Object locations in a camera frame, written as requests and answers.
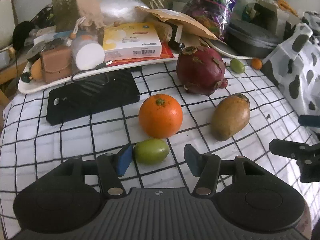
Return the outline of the red dragon fruit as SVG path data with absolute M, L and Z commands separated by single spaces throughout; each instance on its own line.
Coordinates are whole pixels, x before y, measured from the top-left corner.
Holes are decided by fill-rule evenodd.
M 226 88 L 226 64 L 213 48 L 189 46 L 178 56 L 176 73 L 188 93 L 212 95 L 219 88 Z

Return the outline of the cow print cloth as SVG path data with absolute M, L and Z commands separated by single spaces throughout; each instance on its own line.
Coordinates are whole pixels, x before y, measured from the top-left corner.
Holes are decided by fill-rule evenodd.
M 263 59 L 261 71 L 298 116 L 319 116 L 318 12 L 304 12 L 291 37 Z

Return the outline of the brown-green mango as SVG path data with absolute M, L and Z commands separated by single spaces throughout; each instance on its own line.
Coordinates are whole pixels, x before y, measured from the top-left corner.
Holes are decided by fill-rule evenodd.
M 217 141 L 226 141 L 249 123 L 250 102 L 244 94 L 237 93 L 223 99 L 215 108 L 211 132 Z

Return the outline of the orange fruit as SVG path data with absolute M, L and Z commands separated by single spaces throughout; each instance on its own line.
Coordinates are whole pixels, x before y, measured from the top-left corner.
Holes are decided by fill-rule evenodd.
M 179 102 L 167 94 L 147 98 L 139 109 L 139 124 L 150 137 L 163 139 L 175 135 L 183 122 Z

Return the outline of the small kumquat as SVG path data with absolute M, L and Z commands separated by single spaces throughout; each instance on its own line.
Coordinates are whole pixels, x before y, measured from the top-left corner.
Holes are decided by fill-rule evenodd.
M 251 59 L 251 67 L 255 70 L 260 70 L 263 66 L 263 63 L 260 59 L 254 58 Z

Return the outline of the far green jujube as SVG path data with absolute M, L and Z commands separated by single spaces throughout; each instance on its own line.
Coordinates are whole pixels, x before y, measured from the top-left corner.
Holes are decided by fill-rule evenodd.
M 237 59 L 232 59 L 229 64 L 231 70 L 235 73 L 241 74 L 245 72 L 245 65 Z

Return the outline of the dark grey zip case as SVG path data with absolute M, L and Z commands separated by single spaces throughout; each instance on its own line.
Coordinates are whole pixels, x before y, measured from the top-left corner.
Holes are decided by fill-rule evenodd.
M 281 38 L 258 25 L 231 20 L 225 42 L 242 56 L 264 59 L 280 44 Z

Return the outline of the white cylindrical bottle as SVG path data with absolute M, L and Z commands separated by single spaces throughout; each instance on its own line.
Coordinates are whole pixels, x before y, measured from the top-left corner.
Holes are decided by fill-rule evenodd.
M 104 63 L 104 49 L 91 35 L 76 37 L 71 44 L 71 50 L 74 63 L 79 70 L 91 70 Z

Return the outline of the brown leather pouch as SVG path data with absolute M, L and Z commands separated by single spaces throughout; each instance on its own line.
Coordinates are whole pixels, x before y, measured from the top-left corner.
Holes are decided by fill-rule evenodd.
M 40 53 L 42 79 L 45 83 L 72 75 L 72 51 L 67 46 L 58 46 Z

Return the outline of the white oval plate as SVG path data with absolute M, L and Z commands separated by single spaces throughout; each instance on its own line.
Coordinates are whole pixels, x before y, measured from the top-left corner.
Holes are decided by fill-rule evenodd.
M 251 60 L 253 57 L 242 56 L 238 54 L 234 49 L 221 40 L 212 40 L 208 38 L 203 38 L 204 42 L 208 44 L 211 48 L 215 49 L 222 56 L 237 59 L 237 60 Z

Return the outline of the small black bottle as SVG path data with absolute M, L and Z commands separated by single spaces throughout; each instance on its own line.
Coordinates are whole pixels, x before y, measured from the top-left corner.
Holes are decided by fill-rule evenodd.
M 176 53 L 180 53 L 184 48 L 185 48 L 185 44 L 184 43 L 180 43 L 180 42 L 176 42 L 176 41 L 170 41 L 168 43 L 170 49 Z

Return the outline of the brown paper envelope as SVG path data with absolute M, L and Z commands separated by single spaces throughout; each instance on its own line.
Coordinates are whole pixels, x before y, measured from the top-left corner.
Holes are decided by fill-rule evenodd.
M 183 31 L 186 33 L 211 40 L 218 40 L 218 38 L 204 25 L 182 12 L 176 12 L 169 9 L 149 9 L 141 6 L 136 6 L 136 8 L 140 11 L 147 12 L 148 14 L 155 16 L 162 22 L 176 22 L 182 24 Z

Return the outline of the purple snack bag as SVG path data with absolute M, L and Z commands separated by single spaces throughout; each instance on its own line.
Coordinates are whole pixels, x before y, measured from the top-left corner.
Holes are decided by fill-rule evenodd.
M 189 0 L 182 12 L 223 40 L 236 0 Z

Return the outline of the white plastic bag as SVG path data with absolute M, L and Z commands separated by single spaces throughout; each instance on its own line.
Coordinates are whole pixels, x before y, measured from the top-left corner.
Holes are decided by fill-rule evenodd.
M 148 12 L 138 9 L 148 7 L 140 0 L 98 0 L 104 25 L 111 25 L 114 22 L 138 23 L 144 22 Z

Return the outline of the left glass vase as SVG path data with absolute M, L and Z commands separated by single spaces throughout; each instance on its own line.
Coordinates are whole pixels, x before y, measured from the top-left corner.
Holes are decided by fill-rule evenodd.
M 74 28 L 78 11 L 75 0 L 52 0 L 56 31 L 68 31 Z

